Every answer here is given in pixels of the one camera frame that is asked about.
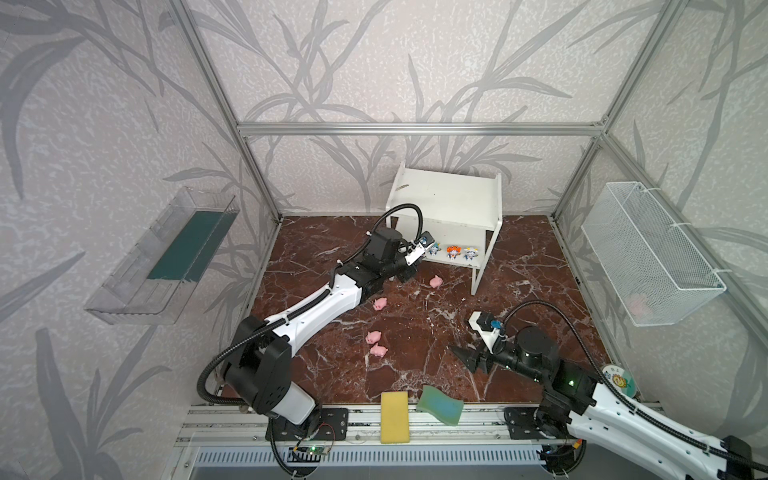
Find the leaf pattern wallpaper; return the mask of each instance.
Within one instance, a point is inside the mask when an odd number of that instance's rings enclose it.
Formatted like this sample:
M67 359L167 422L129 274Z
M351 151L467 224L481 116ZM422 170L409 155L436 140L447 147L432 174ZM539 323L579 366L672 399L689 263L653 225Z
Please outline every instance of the leaf pattern wallpaper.
M239 121L600 120L661 2L191 0ZM628 15L614 17L629 7ZM398 166L505 177L553 210L588 138L252 137L282 211L384 209Z
M688 2L611 130L758 303L768 306L768 2ZM645 395L768 458L768 353L722 299L674 326L637 328L580 231L606 181L608 153L559 220L616 349ZM692 395L703 395L691 401Z
M0 477L157 478L275 231L164 2L0 2ZM241 212L173 326L88 297L181 186Z

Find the white shelf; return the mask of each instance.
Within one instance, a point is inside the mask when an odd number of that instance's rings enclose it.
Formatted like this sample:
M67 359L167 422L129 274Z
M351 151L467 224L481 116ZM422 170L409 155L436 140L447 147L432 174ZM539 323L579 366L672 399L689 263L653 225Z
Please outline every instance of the white shelf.
M424 217L424 231L440 243L437 255L425 256L430 262L472 268L472 288L475 295L493 246L502 229L502 176L495 178L445 174L428 170L414 170L400 164L389 192L386 209L400 204L419 206ZM399 210L397 230L411 240L416 233L418 219L410 209ZM486 232L492 231L491 241L485 245ZM456 245L462 254L451 260L446 250ZM465 260L465 248L478 249L478 256Z
M444 174L400 167L387 200L387 209L416 204L424 218L467 227L495 230L501 211L500 178ZM400 217L416 217L411 210Z
M397 220L396 229L407 240L413 239L416 235L416 228L419 224L418 219L412 217L400 217ZM485 258L485 228L467 228L457 227L450 223L439 223L433 220L424 219L424 231L430 232L435 242L440 243L441 250L437 255L427 253L424 260L429 262L444 263L446 265L469 266L479 269L482 267L482 259ZM448 258L446 250L451 245L462 248L462 254L452 260ZM479 255L472 260L464 259L466 247L475 247Z

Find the orange figurine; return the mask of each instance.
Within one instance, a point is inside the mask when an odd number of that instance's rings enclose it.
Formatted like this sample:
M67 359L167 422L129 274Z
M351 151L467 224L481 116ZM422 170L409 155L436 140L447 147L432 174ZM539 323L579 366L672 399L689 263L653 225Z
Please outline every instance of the orange figurine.
M462 254L462 248L457 247L456 245L452 247L448 247L447 249L445 249L445 251L448 254L448 258L450 258L451 260L454 260L456 257Z

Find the brown marble surface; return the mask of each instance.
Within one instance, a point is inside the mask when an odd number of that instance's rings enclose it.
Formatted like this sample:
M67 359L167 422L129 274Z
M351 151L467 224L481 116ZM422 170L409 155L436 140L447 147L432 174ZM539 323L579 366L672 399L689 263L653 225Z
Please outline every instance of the brown marble surface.
M328 281L336 259L359 245L375 217L287 217L264 274L253 314L264 318L286 309ZM429 280L439 275L438 289ZM538 402L539 384L494 367L474 375L449 345L474 343L467 319L484 310L503 319L523 300L558 305L576 322L598 364L607 355L576 282L546 217L505 217L504 226L476 296L469 294L471 270L423 262L408 283L387 282L387 307L379 296L341 315L317 333L293 359L293 381L322 403L378 402L381 392L407 390L412 402L423 385L465 402ZM588 366L568 326L543 306L523 309L510 320L508 335L538 324L560 345L561 355ZM368 332L379 330L386 356L369 355Z

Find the yellow sponge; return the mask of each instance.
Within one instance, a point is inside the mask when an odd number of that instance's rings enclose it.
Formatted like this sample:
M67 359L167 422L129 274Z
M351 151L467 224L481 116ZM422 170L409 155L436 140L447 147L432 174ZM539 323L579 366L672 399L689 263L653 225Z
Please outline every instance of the yellow sponge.
M382 443L408 443L408 392L382 393Z

